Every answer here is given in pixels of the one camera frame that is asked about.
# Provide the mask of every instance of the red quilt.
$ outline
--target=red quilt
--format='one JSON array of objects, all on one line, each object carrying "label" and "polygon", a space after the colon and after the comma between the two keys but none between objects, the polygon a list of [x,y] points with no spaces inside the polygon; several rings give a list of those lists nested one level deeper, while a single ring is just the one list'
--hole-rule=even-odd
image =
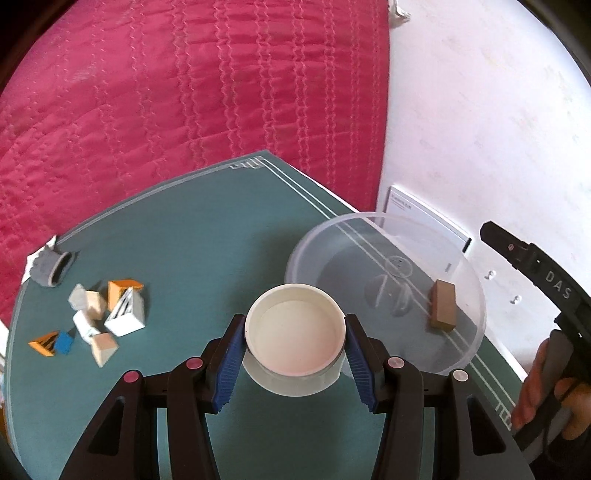
[{"label": "red quilt", "polygon": [[162,180],[264,148],[373,210],[386,0],[78,0],[0,97],[0,318],[27,254]]}]

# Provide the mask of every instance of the pile of blocks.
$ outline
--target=pile of blocks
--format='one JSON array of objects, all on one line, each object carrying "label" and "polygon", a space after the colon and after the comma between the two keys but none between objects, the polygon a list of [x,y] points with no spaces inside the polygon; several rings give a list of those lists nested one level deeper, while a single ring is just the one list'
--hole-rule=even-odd
[{"label": "pile of blocks", "polygon": [[[111,358],[119,345],[117,337],[135,332],[145,326],[144,301],[139,293],[143,285],[135,280],[112,280],[108,284],[107,301],[100,292],[86,290],[77,284],[68,301],[76,311],[73,320],[80,337],[90,345],[92,355],[99,367]],[[104,322],[108,332],[99,330],[105,312],[111,311]],[[74,339],[66,332],[51,332],[32,342],[32,348],[44,356],[53,356],[57,351],[67,355]]]}]

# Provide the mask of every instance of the cup rim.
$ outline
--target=cup rim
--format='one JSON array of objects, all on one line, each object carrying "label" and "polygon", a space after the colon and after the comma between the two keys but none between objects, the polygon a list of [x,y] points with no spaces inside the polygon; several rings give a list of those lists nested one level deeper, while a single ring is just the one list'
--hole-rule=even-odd
[{"label": "cup rim", "polygon": [[[324,362],[323,364],[321,364],[318,368],[315,368],[314,370],[304,371],[304,372],[301,372],[299,374],[293,374],[293,373],[290,373],[290,372],[279,371],[277,369],[271,368],[269,365],[267,365],[264,362],[262,362],[257,357],[256,350],[252,348],[252,342],[251,342],[251,337],[250,337],[250,330],[248,328],[249,325],[250,325],[250,322],[252,320],[252,314],[256,310],[256,307],[258,307],[258,305],[263,300],[265,300],[268,296],[273,295],[277,291],[285,290],[285,289],[288,289],[288,288],[300,288],[300,289],[304,289],[304,290],[310,290],[310,291],[313,291],[315,294],[321,295],[322,297],[324,297],[325,300],[327,300],[329,303],[331,303],[332,306],[336,310],[338,310],[340,312],[340,315],[341,315],[341,318],[342,318],[342,322],[340,324],[339,331],[337,332],[337,334],[339,336],[337,338],[337,347],[335,347],[334,351],[332,352],[332,354],[328,358],[328,360],[326,362]],[[269,370],[269,372],[272,372],[272,373],[277,374],[277,375],[281,375],[283,377],[304,378],[304,377],[309,377],[311,375],[321,374],[323,371],[325,371],[327,368],[329,368],[331,365],[334,364],[335,360],[337,360],[337,358],[339,357],[339,355],[342,353],[343,348],[345,347],[345,336],[346,336],[345,314],[340,309],[339,305],[336,303],[336,301],[333,299],[333,297],[331,297],[330,295],[328,295],[325,291],[323,291],[323,290],[321,290],[321,289],[319,289],[317,287],[313,287],[311,285],[306,285],[306,284],[303,284],[303,283],[286,283],[286,284],[283,284],[283,285],[279,285],[277,287],[274,287],[274,288],[272,288],[270,290],[267,290],[265,293],[263,293],[261,296],[259,296],[255,300],[255,303],[253,303],[252,306],[251,306],[251,308],[248,310],[248,314],[246,314],[246,321],[245,321],[245,326],[244,327],[245,327],[244,328],[244,337],[246,339],[246,345],[248,346],[248,349],[250,350],[252,356],[265,369]]]}]

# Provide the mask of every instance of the clear plastic bowl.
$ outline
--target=clear plastic bowl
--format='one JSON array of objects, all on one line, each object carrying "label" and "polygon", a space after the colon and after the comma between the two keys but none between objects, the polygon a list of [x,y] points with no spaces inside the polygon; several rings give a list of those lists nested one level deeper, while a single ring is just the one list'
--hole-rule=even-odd
[{"label": "clear plastic bowl", "polygon": [[[449,333],[429,325],[436,280],[456,286],[457,325]],[[394,215],[350,213],[315,227],[291,254],[285,282],[324,290],[390,355],[425,372],[465,367],[484,335],[484,293],[470,262],[436,231]]]}]

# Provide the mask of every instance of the black sleeve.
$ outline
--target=black sleeve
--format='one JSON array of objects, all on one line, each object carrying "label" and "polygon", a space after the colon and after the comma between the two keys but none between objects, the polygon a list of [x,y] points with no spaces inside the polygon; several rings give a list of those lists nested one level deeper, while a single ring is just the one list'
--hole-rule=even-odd
[{"label": "black sleeve", "polygon": [[591,429],[575,440],[558,436],[531,465],[536,480],[590,480]]}]

